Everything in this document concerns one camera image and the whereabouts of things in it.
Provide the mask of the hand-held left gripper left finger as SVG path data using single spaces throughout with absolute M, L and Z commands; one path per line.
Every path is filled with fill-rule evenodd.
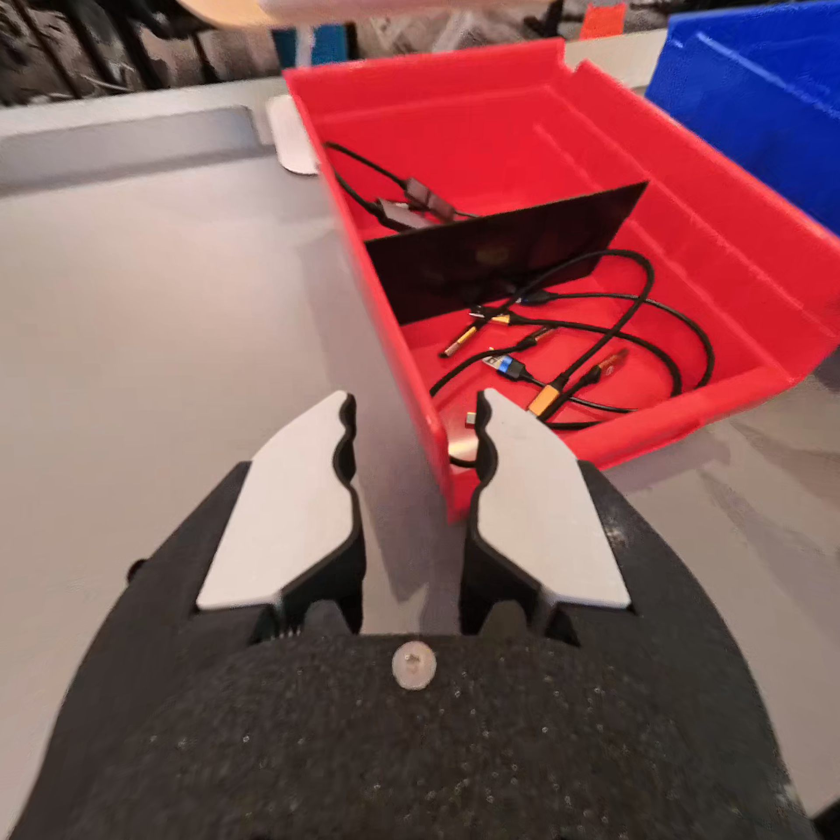
M 208 573 L 202 612 L 269 606 L 285 628 L 335 602 L 352 634 L 366 572 L 356 465 L 356 401 L 336 391 L 277 431 L 251 459 Z

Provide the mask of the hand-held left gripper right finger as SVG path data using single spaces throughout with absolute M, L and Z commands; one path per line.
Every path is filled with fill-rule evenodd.
M 571 449 L 488 388 L 477 397 L 474 491 L 459 587 L 459 629 L 477 635 L 494 607 L 519 606 L 548 635 L 564 607 L 626 612 L 632 598 Z

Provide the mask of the red storage bin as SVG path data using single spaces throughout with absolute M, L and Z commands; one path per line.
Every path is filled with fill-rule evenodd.
M 602 70 L 570 70 L 561 46 L 295 70 L 287 84 L 452 522 L 477 478 L 450 459 L 475 457 L 466 415 L 484 389 L 538 411 L 627 352 L 553 415 L 609 468 L 776 396 L 838 345 L 838 239 Z M 369 201 L 403 193 L 328 141 L 480 217 L 648 186 L 590 275 L 401 325 L 364 245 L 401 233 L 332 166 Z

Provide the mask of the blue storage bin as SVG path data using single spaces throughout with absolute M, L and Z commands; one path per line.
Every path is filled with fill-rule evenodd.
M 674 15 L 646 98 L 838 234 L 838 2 Z

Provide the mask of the grey desk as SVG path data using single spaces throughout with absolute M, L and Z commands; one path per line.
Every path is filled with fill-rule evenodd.
M 462 523 L 329 201 L 277 160 L 278 77 L 2 109 L 2 838 L 131 564 L 237 462 L 356 396 L 369 634 L 452 634 Z M 838 799 L 838 350 L 610 481 L 747 655 L 812 815 Z

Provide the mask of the black bin divider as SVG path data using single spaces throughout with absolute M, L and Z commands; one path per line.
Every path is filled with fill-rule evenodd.
M 648 182 L 495 213 L 365 247 L 397 322 L 411 324 L 510 298 L 531 281 L 597 267 Z

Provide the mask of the blue container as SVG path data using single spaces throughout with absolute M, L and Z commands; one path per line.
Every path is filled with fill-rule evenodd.
M 344 24 L 276 28 L 271 31 L 271 38 L 281 70 L 350 60 Z

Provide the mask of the orange-red object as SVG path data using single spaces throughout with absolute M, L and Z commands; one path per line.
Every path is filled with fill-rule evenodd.
M 626 1 L 588 2 L 578 35 L 580 41 L 623 35 L 627 15 Z

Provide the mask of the wood-framed dark panel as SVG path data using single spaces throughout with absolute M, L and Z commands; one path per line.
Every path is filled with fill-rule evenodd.
M 530 1 L 182 1 L 189 12 L 218 28 L 285 28 L 341 24 L 425 12 L 529 6 Z

